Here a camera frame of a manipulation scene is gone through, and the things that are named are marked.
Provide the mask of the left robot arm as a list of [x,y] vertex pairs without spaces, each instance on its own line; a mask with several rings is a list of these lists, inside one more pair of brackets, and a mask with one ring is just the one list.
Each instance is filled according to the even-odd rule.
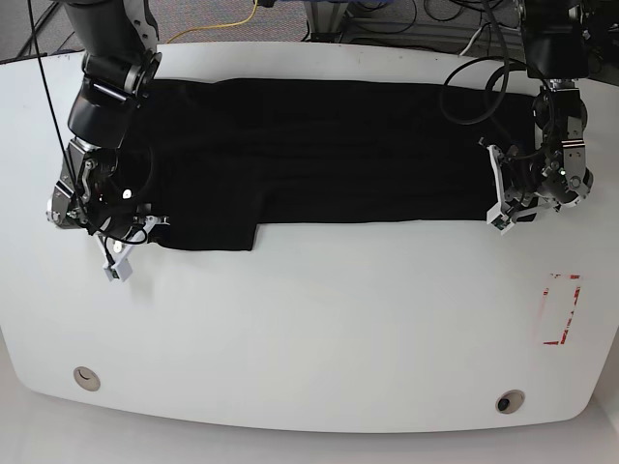
[[576,82],[589,74],[579,1],[517,1],[523,68],[541,81],[533,111],[541,145],[521,158],[535,193],[554,208],[572,207],[593,185],[584,132],[588,113]]

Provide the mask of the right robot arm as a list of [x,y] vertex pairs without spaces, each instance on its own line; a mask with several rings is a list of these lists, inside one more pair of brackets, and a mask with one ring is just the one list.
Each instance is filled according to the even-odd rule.
[[83,77],[68,120],[73,137],[61,146],[61,172],[46,217],[60,229],[84,229],[123,245],[142,245],[148,233],[145,219],[135,215],[139,198],[108,206],[103,191],[161,63],[158,23],[146,1],[62,5],[84,46]]

